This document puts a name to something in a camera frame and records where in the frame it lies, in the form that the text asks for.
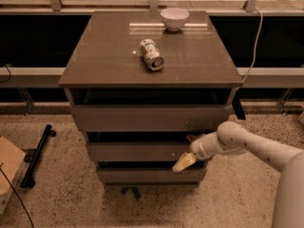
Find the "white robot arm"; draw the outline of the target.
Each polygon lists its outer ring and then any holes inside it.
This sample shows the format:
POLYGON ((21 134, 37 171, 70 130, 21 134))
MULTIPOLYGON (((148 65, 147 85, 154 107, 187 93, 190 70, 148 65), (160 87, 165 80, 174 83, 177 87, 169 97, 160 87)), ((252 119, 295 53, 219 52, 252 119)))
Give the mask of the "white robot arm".
POLYGON ((214 155, 248 151, 280 173, 271 228, 304 228, 304 150, 273 141, 235 122, 224 122, 209 134, 188 137, 189 153, 172 167, 180 172, 214 155))

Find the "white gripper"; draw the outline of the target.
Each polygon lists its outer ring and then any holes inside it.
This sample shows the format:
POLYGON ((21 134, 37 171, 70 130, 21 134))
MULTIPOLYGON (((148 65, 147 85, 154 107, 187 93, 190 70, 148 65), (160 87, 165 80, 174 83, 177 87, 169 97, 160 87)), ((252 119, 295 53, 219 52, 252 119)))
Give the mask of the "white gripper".
POLYGON ((183 153, 180 156, 180 159, 175 163, 172 167, 172 170, 175 173, 181 172, 182 170, 186 169, 187 167, 191 166, 196 162, 196 160, 207 160, 212 157, 204 147, 203 144, 203 135, 186 135, 187 141, 190 142, 190 152, 191 153, 183 153))

